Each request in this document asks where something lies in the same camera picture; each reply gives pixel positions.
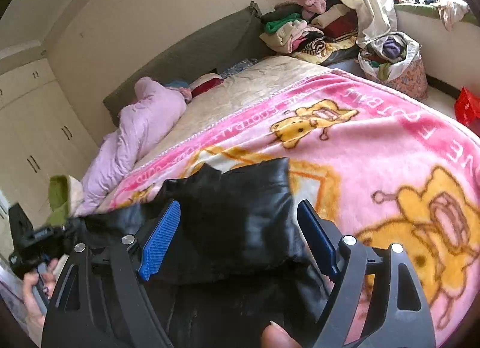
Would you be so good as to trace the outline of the person's left hand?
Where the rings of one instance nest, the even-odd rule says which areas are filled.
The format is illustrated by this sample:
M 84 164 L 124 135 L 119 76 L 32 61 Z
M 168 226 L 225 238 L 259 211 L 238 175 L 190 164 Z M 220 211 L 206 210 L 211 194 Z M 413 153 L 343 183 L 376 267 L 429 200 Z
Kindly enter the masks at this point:
M 58 259 L 52 259 L 46 271 L 39 274 L 37 270 L 32 270 L 24 274 L 23 280 L 23 298 L 24 305 L 27 310 L 27 326 L 31 338 L 41 338 L 41 333 L 46 320 L 46 316 L 42 313 L 38 302 L 37 285 L 39 280 L 44 283 L 45 295 L 51 299 L 56 285 L 55 269 L 59 264 Z

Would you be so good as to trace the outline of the person's right hand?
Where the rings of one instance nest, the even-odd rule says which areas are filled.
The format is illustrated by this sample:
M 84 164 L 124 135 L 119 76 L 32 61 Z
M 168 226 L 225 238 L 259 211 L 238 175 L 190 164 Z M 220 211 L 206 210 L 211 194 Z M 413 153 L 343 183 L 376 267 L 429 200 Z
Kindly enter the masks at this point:
M 300 348 L 301 345 L 292 338 L 283 327 L 270 321 L 262 335 L 260 344 L 262 348 Z

